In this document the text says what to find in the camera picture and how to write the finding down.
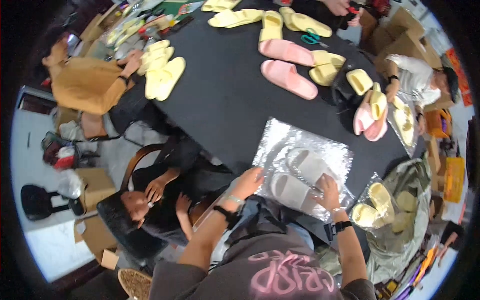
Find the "green scissors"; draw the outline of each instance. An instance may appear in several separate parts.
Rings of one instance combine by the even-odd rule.
[[[328,45],[320,41],[320,36],[316,33],[315,30],[313,30],[313,28],[307,28],[307,33],[308,33],[307,35],[302,35],[300,37],[302,42],[310,45],[319,44],[323,48],[328,48]]]

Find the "black watch strap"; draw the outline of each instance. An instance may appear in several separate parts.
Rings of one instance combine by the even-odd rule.
[[[399,80],[399,79],[398,79],[398,76],[392,75],[392,76],[389,76],[389,77],[388,77],[388,83],[389,83],[389,84],[392,83],[392,80],[393,80],[393,79]]]

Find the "hair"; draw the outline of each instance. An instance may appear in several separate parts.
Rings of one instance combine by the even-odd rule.
[[[132,220],[120,198],[125,192],[128,191],[116,192],[101,202],[102,218],[114,233],[128,234],[138,227],[138,222]]]

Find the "white cloth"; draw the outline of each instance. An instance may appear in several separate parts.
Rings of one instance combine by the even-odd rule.
[[[440,89],[432,89],[433,69],[423,60],[390,54],[386,59],[398,66],[399,92],[405,94],[416,106],[423,108],[440,98]]]

